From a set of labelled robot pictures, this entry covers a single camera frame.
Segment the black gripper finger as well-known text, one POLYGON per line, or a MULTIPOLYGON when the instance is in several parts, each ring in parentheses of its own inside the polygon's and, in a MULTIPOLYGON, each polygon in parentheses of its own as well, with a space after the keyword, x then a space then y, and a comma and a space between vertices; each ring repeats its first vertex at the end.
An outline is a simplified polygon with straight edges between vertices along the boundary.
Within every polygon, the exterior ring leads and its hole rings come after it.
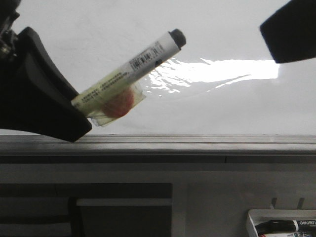
POLYGON ((92 129, 71 104, 78 92, 30 27, 17 36, 16 58, 0 63, 0 127, 74 142, 92 129))
POLYGON ((260 25, 261 35, 276 63, 316 57, 316 2, 291 0, 260 25))

